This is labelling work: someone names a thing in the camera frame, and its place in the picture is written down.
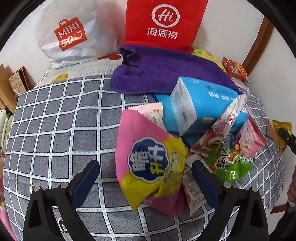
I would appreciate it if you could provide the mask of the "person's right hand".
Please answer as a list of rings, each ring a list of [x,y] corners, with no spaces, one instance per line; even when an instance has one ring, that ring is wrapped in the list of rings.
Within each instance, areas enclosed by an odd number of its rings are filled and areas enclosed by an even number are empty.
[[[292,174],[292,182],[290,183],[288,192],[287,192],[288,200],[294,202],[296,200],[296,167],[294,173]]]

